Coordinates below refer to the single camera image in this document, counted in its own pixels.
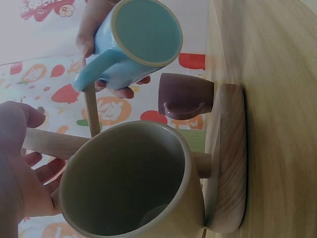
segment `mauve mug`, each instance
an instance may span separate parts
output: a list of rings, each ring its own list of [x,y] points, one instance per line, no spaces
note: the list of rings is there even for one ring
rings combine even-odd
[[[162,73],[158,90],[158,112],[176,120],[209,113],[213,104],[213,82],[178,73]]]
[[[59,204],[88,238],[194,238],[204,227],[189,146],[152,121],[123,123],[85,143],[63,173]]]

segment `light blue mug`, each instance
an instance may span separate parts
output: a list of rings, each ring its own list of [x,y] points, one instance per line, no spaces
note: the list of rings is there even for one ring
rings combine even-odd
[[[175,15],[157,0],[122,0],[95,35],[94,55],[87,58],[72,85],[78,92],[100,79],[118,90],[172,63],[183,44]]]

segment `wooden table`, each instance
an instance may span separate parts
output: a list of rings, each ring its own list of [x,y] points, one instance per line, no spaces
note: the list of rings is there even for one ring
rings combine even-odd
[[[248,195],[240,229],[207,238],[317,237],[316,5],[211,0],[207,78],[245,91]]]

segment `cream mug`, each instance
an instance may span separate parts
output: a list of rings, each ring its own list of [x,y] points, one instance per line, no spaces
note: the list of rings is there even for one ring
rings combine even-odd
[[[59,205],[90,238],[194,238],[204,226],[189,146],[150,121],[120,124],[85,143],[64,171]]]

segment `mug rim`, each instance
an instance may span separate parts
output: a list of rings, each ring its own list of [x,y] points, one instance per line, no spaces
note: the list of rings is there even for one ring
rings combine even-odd
[[[112,16],[111,16],[111,32],[113,35],[113,38],[115,40],[115,42],[119,45],[119,47],[121,48],[121,50],[127,55],[129,56],[133,61],[143,64],[145,66],[149,66],[149,67],[163,67],[166,66],[170,63],[172,63],[179,55],[182,47],[183,47],[183,32],[182,32],[182,28],[179,24],[179,21],[177,20],[176,16],[174,15],[174,13],[167,7],[165,6],[163,3],[161,3],[160,1],[157,0],[148,0],[148,1],[152,1],[157,3],[158,5],[162,6],[163,8],[165,8],[165,10],[167,10],[171,16],[173,17],[174,21],[176,22],[178,29],[179,29],[179,33],[180,33],[180,44],[179,44],[179,48],[177,50],[177,52],[175,53],[175,55],[173,57],[171,57],[169,60],[163,61],[163,62],[150,62],[150,61],[146,61],[144,59],[141,59],[139,57],[136,57],[134,54],[132,54],[121,42],[117,29],[115,27],[116,25],[116,17],[120,11],[120,9],[127,3],[134,1],[134,0],[125,0],[125,1],[120,1],[119,3],[116,4],[116,6],[113,8],[113,12],[112,12]]]
[[[85,237],[91,237],[91,238],[132,238],[135,237],[137,235],[140,235],[144,232],[146,232],[147,230],[149,230],[151,227],[159,224],[164,218],[166,218],[169,213],[177,206],[177,204],[179,203],[179,201],[181,200],[181,198],[183,197],[185,190],[189,184],[189,179],[190,179],[190,175],[191,175],[191,171],[193,169],[193,161],[192,161],[192,154],[190,151],[190,148],[188,146],[188,143],[186,142],[186,140],[184,139],[184,137],[177,132],[174,128],[159,123],[159,122],[154,122],[154,121],[130,121],[130,122],[125,122],[116,126],[113,126],[109,129],[104,130],[103,132],[99,133],[98,135],[94,136],[93,138],[91,138],[89,141],[87,141],[78,151],[76,151],[76,153],[69,159],[69,163],[76,160],[75,157],[76,154],[79,154],[81,152],[81,150],[85,149],[85,147],[89,146],[91,143],[94,142],[94,140],[97,140],[99,137],[103,136],[105,133],[112,131],[112,130],[116,130],[120,127],[126,126],[126,125],[130,125],[130,124],[147,124],[147,125],[153,125],[153,126],[159,126],[162,127],[163,129],[169,131],[173,136],[175,136],[178,141],[180,142],[180,145],[182,147],[182,150],[184,152],[184,161],[185,161],[185,166],[184,166],[184,174],[183,174],[183,178],[181,181],[180,186],[178,187],[177,192],[175,193],[174,197],[172,198],[171,202],[167,205],[167,207],[159,214],[157,215],[154,219],[152,219],[150,222],[146,223],[145,225],[127,232],[127,233],[122,233],[119,235],[114,235],[114,236],[104,236],[104,235],[97,235],[97,234],[91,234],[89,232],[86,232],[82,229],[80,229],[79,227],[77,227],[74,223],[72,223],[70,221],[70,219],[67,217],[67,215],[65,215],[64,213],[64,209],[63,209],[63,202],[62,202],[62,196],[61,196],[61,190],[63,187],[63,183],[65,180],[65,176],[67,175],[67,169],[69,168],[68,166],[66,167],[66,169],[63,172],[63,176],[60,180],[60,185],[59,185],[59,195],[58,195],[58,199],[59,199],[59,203],[60,203],[60,210],[61,213],[65,219],[65,221],[75,230],[77,231],[79,234],[85,236]]]

